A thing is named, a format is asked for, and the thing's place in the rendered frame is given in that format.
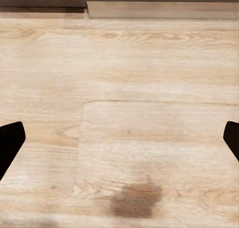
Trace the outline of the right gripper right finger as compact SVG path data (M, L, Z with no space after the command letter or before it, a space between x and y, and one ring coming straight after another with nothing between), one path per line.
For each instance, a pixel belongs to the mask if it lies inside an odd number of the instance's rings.
M223 139L239 161L239 123L227 122Z

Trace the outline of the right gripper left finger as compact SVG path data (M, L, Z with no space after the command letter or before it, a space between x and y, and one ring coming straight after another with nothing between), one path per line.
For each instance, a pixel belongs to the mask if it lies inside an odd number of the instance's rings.
M21 121L0 127L0 181L25 140L25 130Z

